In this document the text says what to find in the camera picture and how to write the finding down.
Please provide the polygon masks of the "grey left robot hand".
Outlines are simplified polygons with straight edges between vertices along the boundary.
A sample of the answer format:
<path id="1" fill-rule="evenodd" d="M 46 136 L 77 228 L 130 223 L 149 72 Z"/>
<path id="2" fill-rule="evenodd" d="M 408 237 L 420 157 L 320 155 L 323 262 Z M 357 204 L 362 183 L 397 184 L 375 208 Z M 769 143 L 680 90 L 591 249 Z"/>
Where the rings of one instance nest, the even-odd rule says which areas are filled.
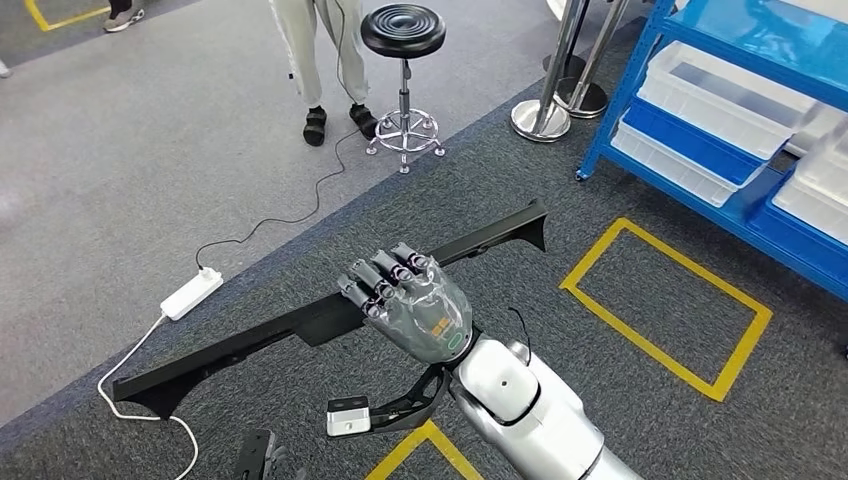
<path id="1" fill-rule="evenodd" d="M 265 459 L 264 480 L 305 480 L 307 470 L 297 466 L 293 457 L 283 447 L 273 450 Z"/>

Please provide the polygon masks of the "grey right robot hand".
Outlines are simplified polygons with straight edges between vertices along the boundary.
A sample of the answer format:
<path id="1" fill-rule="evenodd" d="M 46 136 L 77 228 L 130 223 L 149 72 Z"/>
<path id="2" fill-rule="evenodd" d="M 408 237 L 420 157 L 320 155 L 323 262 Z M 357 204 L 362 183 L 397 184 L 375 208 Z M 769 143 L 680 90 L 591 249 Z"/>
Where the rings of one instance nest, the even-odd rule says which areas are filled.
<path id="1" fill-rule="evenodd" d="M 472 340 L 472 307 L 432 256 L 404 242 L 357 259 L 337 279 L 364 322 L 424 364 L 457 359 Z"/>

